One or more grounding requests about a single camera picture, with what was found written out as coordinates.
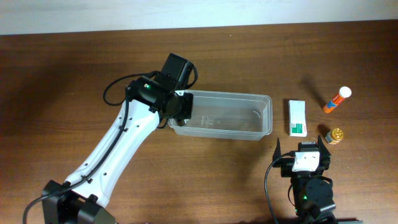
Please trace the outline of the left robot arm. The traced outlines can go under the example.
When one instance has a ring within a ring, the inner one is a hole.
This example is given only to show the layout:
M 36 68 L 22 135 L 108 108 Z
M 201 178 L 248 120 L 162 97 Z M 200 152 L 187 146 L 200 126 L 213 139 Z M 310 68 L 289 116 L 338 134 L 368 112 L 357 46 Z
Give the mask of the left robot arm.
M 38 199 L 45 223 L 116 223 L 106 210 L 114 187 L 133 155 L 157 128 L 192 116 L 194 64 L 170 54 L 160 71 L 135 74 L 125 88 L 118 117 L 86 160 L 59 184 L 48 182 Z

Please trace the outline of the orange vitamin tube white cap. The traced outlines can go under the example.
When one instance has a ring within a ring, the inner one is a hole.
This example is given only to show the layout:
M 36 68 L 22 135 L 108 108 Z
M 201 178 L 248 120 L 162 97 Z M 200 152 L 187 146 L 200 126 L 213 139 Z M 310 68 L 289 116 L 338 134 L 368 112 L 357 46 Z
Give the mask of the orange vitamin tube white cap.
M 346 98 L 349 98 L 352 91 L 349 87 L 343 86 L 339 89 L 337 95 L 335 95 L 324 107 L 323 111 L 331 113 L 338 105 L 340 105 Z

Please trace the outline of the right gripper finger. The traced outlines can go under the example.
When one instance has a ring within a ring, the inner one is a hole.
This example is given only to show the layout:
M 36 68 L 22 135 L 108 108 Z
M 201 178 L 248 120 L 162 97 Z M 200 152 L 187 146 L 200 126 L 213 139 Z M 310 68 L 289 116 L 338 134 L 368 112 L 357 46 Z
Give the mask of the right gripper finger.
M 272 161 L 275 162 L 281 157 L 280 140 L 277 138 L 276 147 L 272 156 Z
M 318 144 L 318 151 L 320 152 L 321 157 L 330 157 L 331 156 L 329 150 L 324 145 L 324 143 L 322 141 L 322 137 L 320 135 L 318 135 L 317 144 Z

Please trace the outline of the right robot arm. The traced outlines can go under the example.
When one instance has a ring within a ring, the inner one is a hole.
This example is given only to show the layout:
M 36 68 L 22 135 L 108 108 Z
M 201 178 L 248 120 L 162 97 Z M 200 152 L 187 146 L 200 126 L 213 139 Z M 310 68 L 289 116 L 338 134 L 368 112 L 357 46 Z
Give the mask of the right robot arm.
M 329 169 L 331 153 L 319 136 L 316 142 L 300 142 L 296 151 L 281 153 L 277 140 L 270 167 L 280 169 L 280 176 L 290 179 L 289 199 L 299 223 L 336 223 L 333 214 L 333 181 L 323 176 Z

